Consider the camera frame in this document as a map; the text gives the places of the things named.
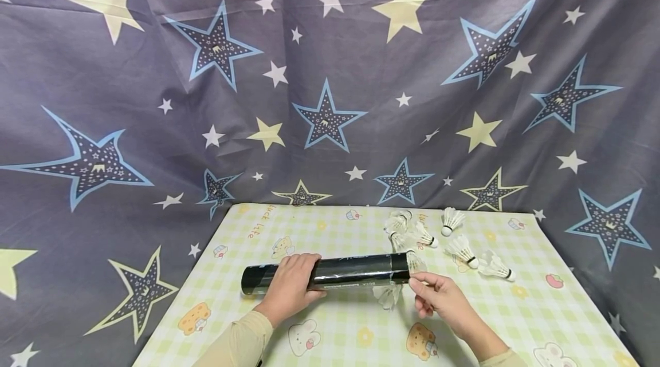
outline navy star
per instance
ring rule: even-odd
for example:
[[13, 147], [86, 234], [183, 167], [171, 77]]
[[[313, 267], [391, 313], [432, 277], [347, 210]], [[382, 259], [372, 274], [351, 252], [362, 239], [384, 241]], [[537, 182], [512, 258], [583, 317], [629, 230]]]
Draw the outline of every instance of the navy star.
[[168, 17], [165, 19], [196, 47], [190, 70], [191, 80], [208, 68], [216, 67], [220, 69], [231, 88], [236, 91], [234, 61], [262, 53], [230, 36], [225, 0], [222, 0], [215, 17], [206, 30], [191, 27]]
[[338, 111], [335, 108], [335, 102], [332, 99], [332, 92], [328, 85], [327, 78], [323, 84], [323, 92], [316, 108], [308, 108], [298, 104], [292, 104], [296, 111], [302, 116], [312, 128], [307, 135], [305, 149], [315, 145], [324, 138], [336, 143], [346, 152], [348, 145], [344, 137], [344, 127], [352, 123], [360, 116], [365, 115], [366, 111]]
[[408, 158], [404, 158], [396, 168], [394, 175], [382, 175], [374, 178], [375, 181], [386, 186], [378, 205], [394, 197], [401, 197], [414, 205], [413, 187], [434, 175], [434, 173], [412, 175], [408, 170]]
[[117, 308], [86, 333], [97, 332], [125, 318], [133, 319], [133, 340], [138, 342], [147, 325], [151, 308], [155, 303], [176, 293], [179, 289], [160, 280], [160, 246], [151, 255], [144, 271], [134, 270], [122, 263], [108, 260], [119, 273], [121, 281], [128, 290], [128, 295]]
[[576, 132], [576, 112], [580, 103], [600, 97], [600, 95], [610, 93], [613, 90], [621, 89], [621, 86], [612, 85], [582, 85], [582, 68], [584, 68], [586, 59], [586, 55], [582, 57], [559, 88], [547, 94], [531, 94], [540, 102], [543, 108], [522, 133], [529, 131], [551, 117], [558, 119], [571, 132]]
[[227, 185], [237, 179], [239, 175], [226, 176], [217, 179], [212, 172], [208, 169], [204, 171], [204, 188], [206, 189], [206, 197], [198, 204], [213, 204], [210, 206], [210, 219], [213, 219], [215, 210], [220, 207], [226, 199], [234, 199], [234, 197], [227, 190]]
[[107, 184], [153, 186], [123, 159], [117, 141], [124, 129], [96, 142], [47, 108], [42, 108], [69, 138], [73, 155], [46, 163], [4, 165], [0, 169], [67, 177], [72, 181], [69, 192], [72, 212], [83, 198]]
[[518, 37], [518, 33], [520, 33], [525, 26], [527, 17], [529, 17], [535, 1], [536, 0], [530, 0], [527, 2], [527, 4], [496, 33], [480, 28], [470, 21], [461, 18], [463, 32], [467, 38], [470, 50], [472, 50], [472, 56], [465, 61], [463, 66], [456, 69], [456, 72], [452, 73], [442, 85], [478, 77], [479, 85], [477, 86], [477, 89], [481, 88], [483, 82], [488, 79], [500, 62], [502, 62], [509, 52], [518, 45], [516, 38]]
[[579, 190], [587, 218], [573, 225], [566, 232], [597, 238], [603, 249], [607, 267], [612, 271], [616, 253], [622, 243], [651, 250], [649, 243], [630, 223], [641, 193], [642, 190], [637, 190], [614, 205], [604, 207]]

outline fabric backdrop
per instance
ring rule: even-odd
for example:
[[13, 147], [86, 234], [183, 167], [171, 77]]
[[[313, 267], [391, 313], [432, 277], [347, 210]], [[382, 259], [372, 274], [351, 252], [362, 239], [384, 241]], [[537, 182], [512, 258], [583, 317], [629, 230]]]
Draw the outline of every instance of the fabric backdrop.
[[231, 204], [316, 202], [534, 212], [657, 366], [659, 2], [0, 0], [0, 364], [130, 365]]

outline cartoon print on mat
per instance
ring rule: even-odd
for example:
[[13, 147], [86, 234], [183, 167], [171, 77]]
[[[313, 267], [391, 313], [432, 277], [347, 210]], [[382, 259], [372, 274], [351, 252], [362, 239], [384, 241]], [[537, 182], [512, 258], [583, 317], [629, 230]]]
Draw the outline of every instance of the cartoon print on mat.
[[534, 349], [534, 357], [543, 367], [578, 367], [572, 358], [564, 357], [564, 350], [554, 342], [549, 342], [545, 348]]
[[207, 320], [210, 317], [210, 309], [207, 303], [200, 302], [191, 308], [190, 311], [179, 320], [178, 328], [183, 334], [190, 336], [194, 332], [201, 332], [206, 327]]
[[316, 322], [305, 320], [303, 324], [294, 324], [288, 331], [289, 344], [296, 357], [301, 357], [307, 350], [319, 345], [321, 334], [316, 331]]
[[406, 349], [422, 361], [428, 360], [431, 356], [438, 357], [435, 334], [421, 323], [415, 323], [408, 333]]

